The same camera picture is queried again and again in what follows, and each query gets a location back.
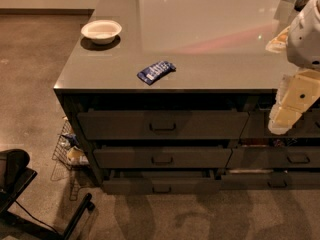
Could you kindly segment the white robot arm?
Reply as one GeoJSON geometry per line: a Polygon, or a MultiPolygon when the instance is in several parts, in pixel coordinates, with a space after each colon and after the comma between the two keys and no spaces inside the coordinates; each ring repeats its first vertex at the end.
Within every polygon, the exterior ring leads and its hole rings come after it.
{"type": "Polygon", "coordinates": [[[266,45],[273,53],[286,52],[287,60],[298,67],[284,75],[269,114],[268,129],[288,132],[320,98],[320,0],[309,0],[292,23],[266,45]]]}

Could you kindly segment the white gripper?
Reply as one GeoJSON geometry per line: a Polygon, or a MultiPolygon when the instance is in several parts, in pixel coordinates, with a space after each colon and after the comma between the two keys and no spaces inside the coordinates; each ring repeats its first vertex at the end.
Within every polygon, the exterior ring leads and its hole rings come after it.
{"type": "Polygon", "coordinates": [[[284,75],[276,94],[277,104],[269,114],[269,131],[286,134],[319,97],[319,71],[300,69],[294,75],[284,75]]]}

